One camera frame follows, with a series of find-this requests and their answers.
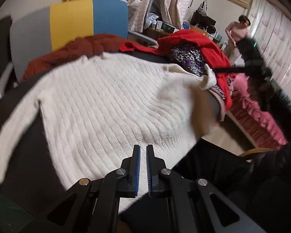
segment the short dark hair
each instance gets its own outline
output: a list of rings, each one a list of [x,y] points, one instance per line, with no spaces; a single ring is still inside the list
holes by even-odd
[[[238,18],[238,21],[241,22],[241,23],[248,22],[248,23],[249,23],[248,26],[251,24],[249,18],[247,18],[245,15],[241,15],[241,16]]]

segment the floor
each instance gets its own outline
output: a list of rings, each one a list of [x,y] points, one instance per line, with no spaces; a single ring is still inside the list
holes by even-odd
[[[235,155],[240,155],[254,148],[246,136],[228,116],[225,116],[224,121],[220,122],[219,126],[215,127],[213,131],[204,136],[203,139]]]

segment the metal screw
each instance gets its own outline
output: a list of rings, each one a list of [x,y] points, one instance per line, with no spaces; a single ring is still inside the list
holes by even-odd
[[[168,168],[164,168],[164,169],[161,170],[161,173],[164,174],[164,175],[169,175],[169,174],[171,174],[171,170],[168,169]]]
[[[206,186],[208,184],[207,180],[205,179],[199,179],[197,181],[197,183],[200,185],[200,186]]]
[[[86,179],[86,178],[83,178],[83,179],[79,180],[79,184],[82,185],[82,186],[86,186],[86,185],[88,185],[88,183],[89,183],[89,180]]]
[[[126,173],[126,170],[123,169],[123,168],[119,168],[119,169],[116,170],[116,173],[117,173],[118,175],[124,175],[124,174]]]

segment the red garment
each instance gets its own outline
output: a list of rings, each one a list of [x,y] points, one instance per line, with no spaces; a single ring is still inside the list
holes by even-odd
[[[180,42],[190,42],[196,44],[211,68],[230,67],[230,62],[227,57],[213,41],[205,35],[192,30],[180,30],[170,36],[158,39],[158,49],[145,47],[137,43],[127,41],[121,45],[119,50],[125,52],[134,51],[134,49],[136,49],[143,52],[165,56],[170,53],[170,50],[173,47],[179,45]],[[225,95],[225,108],[226,110],[229,110],[232,106],[232,98],[230,96],[226,76],[227,74],[216,74],[217,84]]]

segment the leopard print fabric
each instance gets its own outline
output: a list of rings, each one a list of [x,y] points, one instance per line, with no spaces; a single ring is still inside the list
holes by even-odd
[[[175,60],[179,62],[181,66],[186,67],[192,73],[197,76],[202,76],[206,74],[205,64],[206,61],[202,56],[201,52],[197,47],[193,44],[183,44],[179,46],[175,46],[171,49],[171,54]],[[223,101],[225,101],[225,95],[222,89],[215,85],[214,88],[218,91],[219,96]]]

